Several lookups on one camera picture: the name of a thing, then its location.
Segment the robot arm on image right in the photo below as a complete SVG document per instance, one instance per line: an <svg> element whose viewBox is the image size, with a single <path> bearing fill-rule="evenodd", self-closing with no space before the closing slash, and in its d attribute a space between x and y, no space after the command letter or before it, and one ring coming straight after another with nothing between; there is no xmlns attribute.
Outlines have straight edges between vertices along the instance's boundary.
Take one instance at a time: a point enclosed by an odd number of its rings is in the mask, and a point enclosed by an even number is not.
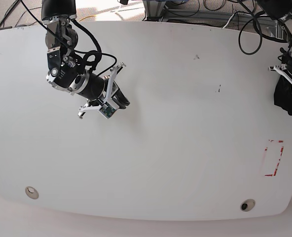
<svg viewBox="0 0 292 237"><path fill-rule="evenodd" d="M277 72L282 78L286 79L292 86L292 0L258 0L257 4L261 7L262 12L257 14L252 13L241 0L238 3L250 14L254 30L259 35L259 45L253 52L246 52L242 49L241 42L238 42L240 50L245 55L253 55L257 53L261 46L263 39L271 40L274 42L287 43L288 49L282 51L279 60L281 61L280 66L269 67L270 71ZM263 34L259 18L267 17L273 21L276 21L281 27L281 30L285 32L286 38L279 39L266 36Z"/></svg>

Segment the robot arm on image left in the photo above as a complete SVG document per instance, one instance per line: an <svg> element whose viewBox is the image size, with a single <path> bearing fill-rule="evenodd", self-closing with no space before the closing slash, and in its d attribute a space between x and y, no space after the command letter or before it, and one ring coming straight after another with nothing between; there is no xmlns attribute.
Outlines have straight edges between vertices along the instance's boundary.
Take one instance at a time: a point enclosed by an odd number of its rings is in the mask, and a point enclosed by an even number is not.
<svg viewBox="0 0 292 237"><path fill-rule="evenodd" d="M115 81L125 64L103 53L93 34L77 22L75 1L42 1L41 21L48 48L46 80L56 90L86 99L78 109L78 117L82 119L87 112L96 110L109 119L117 110L126 109L130 102ZM72 26L87 34L95 49L76 50L78 34Z"/></svg>

